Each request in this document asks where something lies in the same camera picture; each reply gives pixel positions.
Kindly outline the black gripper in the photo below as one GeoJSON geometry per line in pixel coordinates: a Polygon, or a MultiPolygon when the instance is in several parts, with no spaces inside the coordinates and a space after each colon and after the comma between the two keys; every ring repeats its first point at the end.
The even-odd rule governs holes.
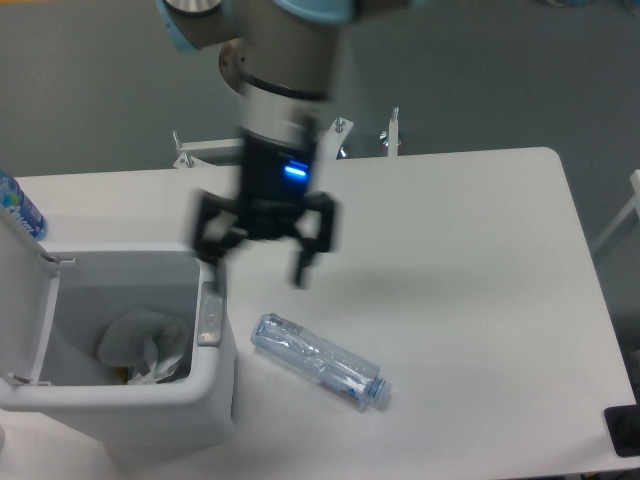
{"type": "Polygon", "coordinates": [[[213,289],[221,293],[226,291],[225,260],[243,242],[291,237],[299,246],[291,281],[304,288],[315,257],[334,250],[339,211],[328,192],[307,194],[316,157],[315,128],[295,129],[291,141],[246,129],[243,140],[236,199],[196,192],[190,247],[211,271],[213,289]],[[316,221],[307,233],[300,228],[305,216],[316,221]]]}

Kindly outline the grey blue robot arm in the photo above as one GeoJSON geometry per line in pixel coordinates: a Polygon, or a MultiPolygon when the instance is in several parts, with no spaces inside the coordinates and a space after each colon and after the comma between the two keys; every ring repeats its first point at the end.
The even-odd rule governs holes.
{"type": "Polygon", "coordinates": [[[291,238],[291,282],[303,287],[319,253],[333,249],[338,204],[310,189],[318,121],[329,99],[343,28],[417,7],[415,1],[159,1],[177,49],[238,40],[241,155],[233,197],[198,196],[191,247],[217,266],[245,241],[291,238]]]}

